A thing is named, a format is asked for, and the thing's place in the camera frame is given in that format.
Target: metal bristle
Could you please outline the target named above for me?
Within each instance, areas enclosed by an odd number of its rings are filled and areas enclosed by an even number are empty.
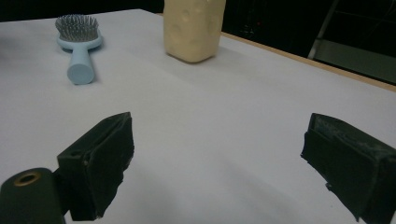
[[[59,17],[55,26],[60,38],[69,42],[86,42],[98,37],[96,18],[85,15],[66,15]]]

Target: hair brush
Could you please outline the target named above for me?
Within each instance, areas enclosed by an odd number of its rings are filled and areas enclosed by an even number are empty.
[[[97,20],[85,15],[66,15],[59,17],[55,26],[59,31],[58,44],[73,50],[67,76],[76,85],[91,83],[95,73],[88,50],[102,44]]]

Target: white table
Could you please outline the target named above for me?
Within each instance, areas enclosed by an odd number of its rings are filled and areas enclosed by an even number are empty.
[[[54,171],[93,125],[131,111],[132,165],[94,223],[356,223],[300,158],[304,133],[315,112],[396,147],[395,92],[227,37],[216,57],[186,64],[165,54],[161,16],[94,17],[104,44],[85,86],[66,76],[55,19],[0,23],[1,183]]]

